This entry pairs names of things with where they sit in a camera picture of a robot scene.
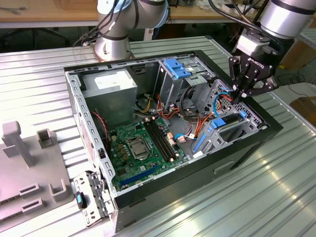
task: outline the blue pcie slot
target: blue pcie slot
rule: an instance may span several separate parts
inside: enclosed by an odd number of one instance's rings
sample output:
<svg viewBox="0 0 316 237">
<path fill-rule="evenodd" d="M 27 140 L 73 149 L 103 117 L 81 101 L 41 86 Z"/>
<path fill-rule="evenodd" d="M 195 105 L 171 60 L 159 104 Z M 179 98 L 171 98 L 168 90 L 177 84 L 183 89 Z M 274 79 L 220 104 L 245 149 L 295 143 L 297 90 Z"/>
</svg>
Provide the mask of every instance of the blue pcie slot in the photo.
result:
<svg viewBox="0 0 316 237">
<path fill-rule="evenodd" d="M 136 181 L 136 180 L 139 180 L 139 179 L 141 179 L 141 178 L 143 178 L 143 177 L 146 177 L 146 176 L 148 176 L 148 175 L 151 175 L 154 171 L 155 171 L 155 169 L 158 167 L 158 165 L 156 165 L 156 166 L 154 166 L 153 168 L 151 168 L 151 169 L 149 169 L 149 170 L 146 170 L 146 171 L 144 171 L 144 172 L 142 172 L 142 173 L 140 173 L 140 174 L 136 174 L 135 176 L 133 176 L 133 177 L 130 177 L 130 178 L 128 178 L 128 179 L 125 179 L 125 180 L 123 180 L 123 181 L 121 181 L 119 184 L 121 185 L 121 186 L 123 186 L 123 185 L 126 185 L 126 184 L 130 184 L 130 183 L 132 183 L 132 182 L 134 182 L 134 181 Z"/>
</svg>

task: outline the aluminum table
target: aluminum table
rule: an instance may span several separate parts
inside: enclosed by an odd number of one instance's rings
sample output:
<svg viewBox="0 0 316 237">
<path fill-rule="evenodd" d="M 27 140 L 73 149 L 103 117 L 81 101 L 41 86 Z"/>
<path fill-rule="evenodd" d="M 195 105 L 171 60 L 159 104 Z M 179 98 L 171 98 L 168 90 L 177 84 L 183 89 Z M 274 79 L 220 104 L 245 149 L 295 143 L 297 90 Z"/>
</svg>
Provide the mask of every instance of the aluminum table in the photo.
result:
<svg viewBox="0 0 316 237">
<path fill-rule="evenodd" d="M 136 57 L 203 50 L 225 72 L 229 54 L 205 37 L 133 42 Z M 63 67 L 96 62 L 90 47 L 0 54 L 0 121 L 22 137 L 57 133 L 70 180 L 91 169 L 72 116 Z M 274 93 L 255 97 L 284 129 L 248 161 L 116 236 L 315 236 L 315 129 Z M 1 236 L 111 236 L 109 221 L 86 229 L 76 200 Z"/>
</svg>

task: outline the white label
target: white label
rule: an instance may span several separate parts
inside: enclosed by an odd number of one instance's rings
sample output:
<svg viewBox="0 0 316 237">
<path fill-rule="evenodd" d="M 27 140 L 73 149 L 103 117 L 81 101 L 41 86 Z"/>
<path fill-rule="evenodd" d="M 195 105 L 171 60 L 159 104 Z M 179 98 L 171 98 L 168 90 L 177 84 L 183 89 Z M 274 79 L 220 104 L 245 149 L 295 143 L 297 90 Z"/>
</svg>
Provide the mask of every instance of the white label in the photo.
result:
<svg viewBox="0 0 316 237">
<path fill-rule="evenodd" d="M 106 75 L 94 79 L 98 88 L 105 89 L 115 86 L 122 86 L 124 84 L 132 84 L 131 79 L 128 77 L 125 71 L 118 71 L 112 75 Z"/>
</svg>

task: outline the wooden table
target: wooden table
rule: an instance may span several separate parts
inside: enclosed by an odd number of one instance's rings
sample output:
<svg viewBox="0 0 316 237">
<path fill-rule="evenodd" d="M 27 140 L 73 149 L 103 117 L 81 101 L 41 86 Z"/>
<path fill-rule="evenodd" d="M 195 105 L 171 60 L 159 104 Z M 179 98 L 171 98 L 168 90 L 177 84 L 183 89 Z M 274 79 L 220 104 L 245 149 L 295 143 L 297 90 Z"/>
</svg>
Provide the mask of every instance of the wooden table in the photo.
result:
<svg viewBox="0 0 316 237">
<path fill-rule="evenodd" d="M 97 9 L 64 10 L 59 0 L 1 0 L 0 6 L 28 7 L 27 10 L 21 12 L 21 15 L 0 10 L 0 28 L 95 26 L 98 23 Z M 171 8 L 170 23 L 172 24 L 219 22 L 232 21 L 213 10 L 204 11 L 198 6 Z"/>
</svg>

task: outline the cpu socket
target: cpu socket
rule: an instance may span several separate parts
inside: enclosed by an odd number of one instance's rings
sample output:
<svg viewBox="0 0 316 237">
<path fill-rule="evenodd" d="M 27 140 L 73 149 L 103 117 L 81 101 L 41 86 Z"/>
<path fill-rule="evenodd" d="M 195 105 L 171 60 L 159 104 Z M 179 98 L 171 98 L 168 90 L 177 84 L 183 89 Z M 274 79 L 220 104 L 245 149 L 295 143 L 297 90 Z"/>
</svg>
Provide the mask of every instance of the cpu socket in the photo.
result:
<svg viewBox="0 0 316 237">
<path fill-rule="evenodd" d="M 135 137 L 129 140 L 127 145 L 135 159 L 145 160 L 150 154 L 149 148 L 142 137 Z"/>
</svg>

